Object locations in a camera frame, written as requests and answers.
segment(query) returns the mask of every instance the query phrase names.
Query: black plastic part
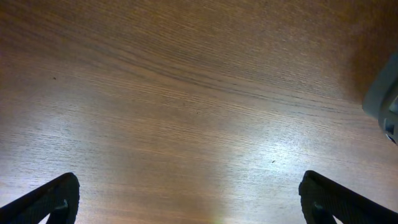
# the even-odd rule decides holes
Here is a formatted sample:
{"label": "black plastic part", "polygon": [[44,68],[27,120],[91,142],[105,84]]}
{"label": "black plastic part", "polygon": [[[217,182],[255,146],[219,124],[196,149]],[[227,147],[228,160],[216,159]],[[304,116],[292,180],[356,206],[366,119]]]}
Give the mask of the black plastic part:
{"label": "black plastic part", "polygon": [[39,223],[50,214],[47,224],[72,224],[79,205],[79,182],[66,173],[0,208],[0,224]]}
{"label": "black plastic part", "polygon": [[398,53],[392,55],[363,101],[363,110],[378,119],[380,128],[394,143],[398,141]]}
{"label": "black plastic part", "polygon": [[334,217],[345,224],[398,223],[398,213],[312,170],[304,174],[298,193],[308,224],[335,224]]}

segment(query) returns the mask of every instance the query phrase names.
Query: gray plastic device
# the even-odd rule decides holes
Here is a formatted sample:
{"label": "gray plastic device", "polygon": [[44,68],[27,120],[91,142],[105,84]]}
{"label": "gray plastic device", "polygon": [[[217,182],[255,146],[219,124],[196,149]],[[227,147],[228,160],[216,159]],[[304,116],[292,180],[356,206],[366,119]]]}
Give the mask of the gray plastic device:
{"label": "gray plastic device", "polygon": [[398,52],[393,54],[366,93],[363,110],[379,120],[379,126],[398,142]]}

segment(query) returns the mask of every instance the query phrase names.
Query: brown wooden surface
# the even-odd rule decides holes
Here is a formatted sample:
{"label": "brown wooden surface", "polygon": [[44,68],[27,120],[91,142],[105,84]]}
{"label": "brown wooden surface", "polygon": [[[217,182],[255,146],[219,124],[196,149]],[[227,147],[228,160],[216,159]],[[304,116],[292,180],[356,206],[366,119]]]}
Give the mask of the brown wooden surface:
{"label": "brown wooden surface", "polygon": [[77,223],[304,223],[312,169],[398,211],[361,99],[396,1],[0,1],[0,206],[64,172]]}

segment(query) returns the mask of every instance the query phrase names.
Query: wooden table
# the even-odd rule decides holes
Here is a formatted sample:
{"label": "wooden table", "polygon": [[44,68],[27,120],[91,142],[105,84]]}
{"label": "wooden table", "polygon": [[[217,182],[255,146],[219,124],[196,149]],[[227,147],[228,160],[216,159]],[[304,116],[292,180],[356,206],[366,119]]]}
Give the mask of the wooden table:
{"label": "wooden table", "polygon": [[77,223],[304,223],[315,170],[398,211],[361,100],[398,2],[3,0],[0,206],[64,172]]}

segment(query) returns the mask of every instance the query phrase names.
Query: gray object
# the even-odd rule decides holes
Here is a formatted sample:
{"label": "gray object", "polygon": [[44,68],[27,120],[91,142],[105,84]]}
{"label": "gray object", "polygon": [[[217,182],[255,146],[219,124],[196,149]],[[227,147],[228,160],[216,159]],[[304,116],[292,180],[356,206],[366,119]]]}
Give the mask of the gray object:
{"label": "gray object", "polygon": [[371,85],[363,110],[379,120],[379,126],[394,143],[398,142],[398,53],[392,55]]}

